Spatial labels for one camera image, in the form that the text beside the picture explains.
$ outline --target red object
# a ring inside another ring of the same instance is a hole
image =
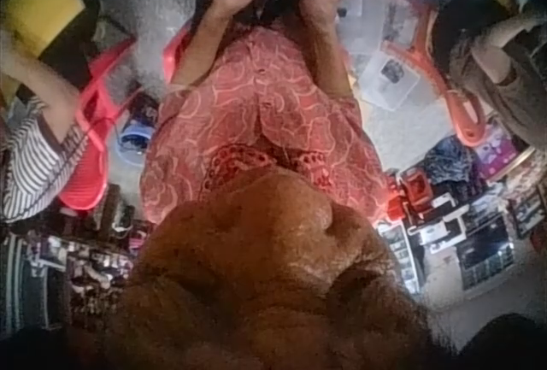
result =
[[[388,173],[387,184],[389,189],[389,199],[387,202],[387,217],[391,222],[397,222],[405,217],[404,201],[405,194],[401,186],[397,182],[396,173]]]
[[[80,109],[76,113],[78,125],[87,135],[88,141],[81,160],[59,194],[59,198],[69,208],[75,210],[94,208],[107,188],[109,153],[106,139],[110,129],[137,92],[120,107],[116,106],[110,98],[104,80],[134,43],[135,39],[130,38],[117,44],[103,52],[89,66],[91,82],[80,95]]]
[[[163,73],[169,84],[173,78],[174,69],[182,60],[183,51],[190,43],[190,26],[188,22],[163,50]]]
[[[426,173],[419,168],[410,169],[401,175],[401,180],[414,211],[426,212],[433,200],[433,191]]]
[[[185,38],[180,32],[168,46],[171,62]],[[385,175],[357,100],[319,90],[300,49],[280,32],[258,26],[236,36],[198,86],[165,97],[157,127],[140,183],[144,212],[155,224],[236,174],[272,162],[371,221],[385,215]]]
[[[419,16],[416,35],[409,50],[403,49],[398,45],[385,41],[383,50],[401,59],[410,67],[418,69],[426,75],[437,89],[437,92],[444,97],[446,106],[449,110],[452,126],[456,131],[457,137],[466,146],[477,146],[485,140],[486,136],[486,116],[485,111],[480,104],[480,100],[472,94],[466,93],[473,110],[473,115],[469,114],[465,106],[464,99],[460,92],[451,90],[444,78],[435,68],[429,53],[427,52],[427,29],[429,26],[429,16],[432,13],[432,7],[424,0],[406,0],[414,8]]]

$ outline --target floor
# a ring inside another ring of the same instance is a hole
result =
[[[158,100],[165,89],[162,50],[191,18],[194,0],[102,0],[103,12],[112,15],[138,39],[132,54],[113,72],[110,90],[120,102],[132,80]],[[100,40],[102,47],[123,39],[111,26]],[[444,101],[438,99],[425,79],[397,111],[390,112],[362,103],[363,128],[376,145],[384,169],[405,169],[413,165],[441,138],[451,133]],[[118,128],[124,124],[123,118]],[[109,142],[116,144],[113,134]],[[110,181],[121,186],[122,195],[140,210],[138,180],[140,169],[126,164],[111,150]]]

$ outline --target dark clothing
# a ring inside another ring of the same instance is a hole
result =
[[[529,57],[517,44],[508,45],[512,80],[494,84],[471,55],[471,44],[471,38],[462,38],[452,49],[450,79],[492,106],[511,132],[547,150],[547,90]]]

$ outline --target fabric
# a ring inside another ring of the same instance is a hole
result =
[[[449,180],[469,182],[473,157],[456,136],[451,136],[441,140],[427,152],[423,167],[433,185]]]
[[[465,90],[482,98],[504,124],[530,145],[547,150],[547,90],[526,56],[512,56],[515,80],[496,85],[471,55],[471,38],[463,39],[451,52],[450,77]]]
[[[28,116],[2,141],[1,217],[8,223],[47,208],[68,182],[85,149],[82,131],[76,125],[59,144],[41,115],[43,103],[34,97],[27,108]]]
[[[257,27],[197,89],[166,97],[140,181],[144,212],[160,223],[175,206],[272,163],[370,220],[384,211],[385,177],[357,101],[328,97],[292,41]]]

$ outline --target black hair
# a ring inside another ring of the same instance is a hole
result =
[[[450,52],[462,36],[474,37],[509,18],[497,0],[450,0],[438,11],[432,28],[432,58],[443,74],[449,72]]]

